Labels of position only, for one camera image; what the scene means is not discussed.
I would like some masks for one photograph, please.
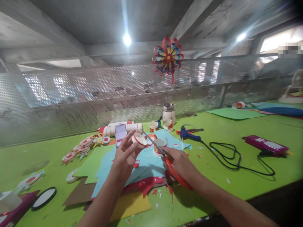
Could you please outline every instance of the left hand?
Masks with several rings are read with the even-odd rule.
[[[110,169],[109,176],[125,184],[133,171],[137,156],[144,148],[138,148],[138,143],[133,143],[132,136],[136,131],[128,133],[116,150],[115,159]]]

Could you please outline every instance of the black cable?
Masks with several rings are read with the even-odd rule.
[[[269,167],[269,166],[261,159],[262,152],[261,152],[260,154],[257,155],[257,158],[258,158],[262,163],[264,163],[264,164],[272,171],[272,173],[269,173],[269,174],[268,174],[268,173],[261,173],[261,172],[259,172],[259,171],[256,171],[256,170],[249,169],[249,168],[246,168],[246,167],[244,167],[244,166],[241,166],[241,165],[240,165],[240,163],[241,163],[241,154],[237,151],[237,148],[236,148],[234,145],[229,144],[229,143],[210,142],[210,143],[209,143],[209,146],[212,147],[213,149],[215,149],[215,150],[220,154],[220,156],[224,159],[224,161],[226,161],[229,165],[234,166],[234,167],[230,167],[230,166],[226,165],[225,163],[223,163],[223,162],[221,161],[221,159],[212,151],[212,149],[210,149],[209,146],[207,146],[206,143],[204,143],[202,140],[201,140],[201,142],[210,150],[210,152],[219,160],[219,162],[220,162],[223,166],[225,166],[226,168],[228,168],[228,169],[230,169],[230,170],[236,171],[236,170],[239,170],[240,168],[242,168],[242,169],[246,169],[246,170],[249,170],[249,171],[252,171],[252,172],[255,172],[255,173],[258,173],[258,174],[262,174],[262,175],[265,175],[265,176],[273,176],[273,175],[276,174],[275,171],[274,171],[271,167]],[[227,156],[223,155],[217,148],[215,148],[215,147],[213,146],[213,144],[219,145],[219,146],[221,146],[221,147],[225,147],[225,148],[227,148],[227,149],[230,149],[230,150],[234,151],[233,157],[230,158],[230,157],[227,157]],[[236,154],[239,155],[238,163],[237,163],[236,165],[233,164],[233,163],[230,163],[229,161],[226,160],[226,159],[234,160]]]

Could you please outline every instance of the hand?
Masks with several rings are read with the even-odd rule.
[[[202,176],[193,163],[189,160],[184,151],[177,150],[174,148],[162,147],[167,154],[171,155],[174,159],[172,167],[176,173],[191,187],[195,185],[197,179]],[[161,157],[164,167],[169,170],[164,157]]]
[[[132,136],[135,132],[135,130],[131,131],[122,140],[116,150],[115,159],[109,173],[109,177],[114,177],[114,179],[123,183],[123,186],[133,171],[138,154],[144,149],[138,148],[139,144],[137,142],[132,142]]]

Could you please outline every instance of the thermos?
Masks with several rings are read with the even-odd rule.
[[[165,103],[163,106],[163,124],[172,121],[173,124],[176,123],[176,113],[175,106],[172,103]]]

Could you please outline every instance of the blue glue gun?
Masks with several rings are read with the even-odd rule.
[[[192,140],[195,140],[195,141],[200,141],[201,140],[200,136],[195,136],[195,135],[189,133],[188,131],[186,131],[186,128],[184,126],[181,127],[180,137],[183,138],[183,139],[186,139],[186,137],[188,137],[188,138],[190,138]]]

